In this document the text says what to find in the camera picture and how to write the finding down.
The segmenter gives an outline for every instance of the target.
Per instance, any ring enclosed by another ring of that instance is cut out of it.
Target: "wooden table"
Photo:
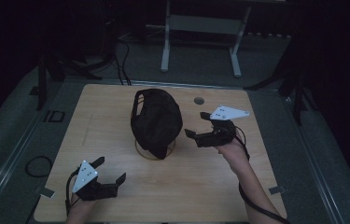
[[[65,184],[83,160],[105,157],[97,168],[98,181],[114,183],[123,173],[127,179],[117,198],[100,200],[91,221],[110,222],[223,222],[246,221],[238,180],[227,162],[212,147],[198,148],[184,132],[175,140],[174,152],[163,161],[142,158],[135,150],[130,115],[138,90],[168,91],[180,106],[184,125],[196,133],[211,132],[211,123],[200,112],[212,113],[219,105],[250,112],[234,119],[247,138],[250,162],[259,180],[283,217],[287,216],[280,194],[271,195],[276,180],[259,127],[245,91],[147,86],[87,85],[67,129],[46,188],[52,199],[41,197],[37,221],[65,221]],[[203,105],[194,103],[204,98]]]

